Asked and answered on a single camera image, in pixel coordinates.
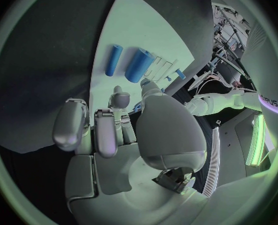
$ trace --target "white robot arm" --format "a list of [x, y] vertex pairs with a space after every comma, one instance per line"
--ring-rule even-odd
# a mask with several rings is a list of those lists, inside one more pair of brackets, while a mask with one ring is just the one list
[[257, 92], [244, 92], [241, 89], [231, 90], [226, 94], [206, 93], [195, 95], [185, 103], [187, 110], [195, 116], [216, 114], [225, 108], [243, 109], [244, 107], [261, 111]]

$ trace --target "blue cylinder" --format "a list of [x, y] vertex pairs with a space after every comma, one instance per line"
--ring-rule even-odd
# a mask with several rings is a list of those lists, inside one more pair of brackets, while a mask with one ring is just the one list
[[105, 74], [109, 77], [112, 77], [114, 74], [114, 71], [116, 69], [118, 60], [120, 58], [120, 55], [122, 54], [123, 51], [123, 47], [119, 46], [119, 45], [113, 45], [112, 51], [111, 51], [111, 55], [105, 70]]
[[178, 74], [178, 76], [179, 76], [182, 80], [184, 80], [184, 79], [186, 78], [186, 76], [184, 75], [184, 73], [181, 72], [180, 69], [177, 69], [175, 72]]
[[155, 57], [149, 51], [139, 48], [127, 67], [124, 76], [130, 82], [138, 83], [154, 60]]

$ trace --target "blue foam roller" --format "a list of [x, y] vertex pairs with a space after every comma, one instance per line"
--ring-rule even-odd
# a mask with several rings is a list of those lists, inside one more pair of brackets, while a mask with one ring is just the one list
[[112, 77], [114, 74], [114, 71], [116, 69], [118, 60], [120, 55], [122, 54], [123, 51], [123, 47], [119, 46], [119, 45], [113, 45], [112, 51], [111, 51], [111, 55], [105, 70], [105, 74], [109, 77]]
[[138, 83], [154, 60], [155, 57], [149, 51], [139, 48], [126, 69], [126, 79], [134, 84]]
[[177, 69], [175, 72], [178, 74], [178, 76], [179, 76], [182, 80], [184, 80], [184, 79], [186, 78], [186, 76], [184, 75], [184, 73], [181, 72], [180, 69]]

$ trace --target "green led light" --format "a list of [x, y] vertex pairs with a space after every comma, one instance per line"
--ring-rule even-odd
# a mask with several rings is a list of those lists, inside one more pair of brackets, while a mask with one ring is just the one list
[[251, 145], [245, 163], [247, 166], [257, 167], [260, 165], [265, 144], [265, 128], [264, 116], [261, 114], [254, 121]]

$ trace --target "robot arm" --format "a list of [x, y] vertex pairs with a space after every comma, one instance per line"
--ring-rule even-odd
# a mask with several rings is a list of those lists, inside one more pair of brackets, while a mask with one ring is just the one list
[[206, 93], [195, 95], [185, 103], [187, 110], [195, 116], [216, 114], [224, 108], [243, 109], [244, 107], [261, 111], [257, 92], [244, 92], [234, 89], [226, 94]]

